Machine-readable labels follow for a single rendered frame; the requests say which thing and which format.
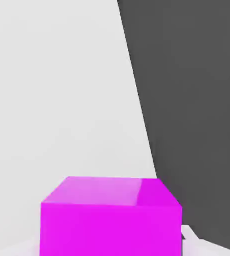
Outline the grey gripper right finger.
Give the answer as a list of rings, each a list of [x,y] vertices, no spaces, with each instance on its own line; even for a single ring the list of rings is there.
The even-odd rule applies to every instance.
[[[182,256],[230,256],[230,249],[200,239],[189,225],[182,225]]]

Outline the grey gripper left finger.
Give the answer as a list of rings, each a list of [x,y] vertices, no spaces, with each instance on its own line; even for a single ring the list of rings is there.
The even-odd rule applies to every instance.
[[[39,240],[30,239],[0,250],[0,256],[39,256]]]

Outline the small magenta cube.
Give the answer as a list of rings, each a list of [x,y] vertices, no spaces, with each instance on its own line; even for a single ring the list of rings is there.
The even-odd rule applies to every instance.
[[[41,202],[39,256],[181,256],[181,226],[158,178],[69,176]]]

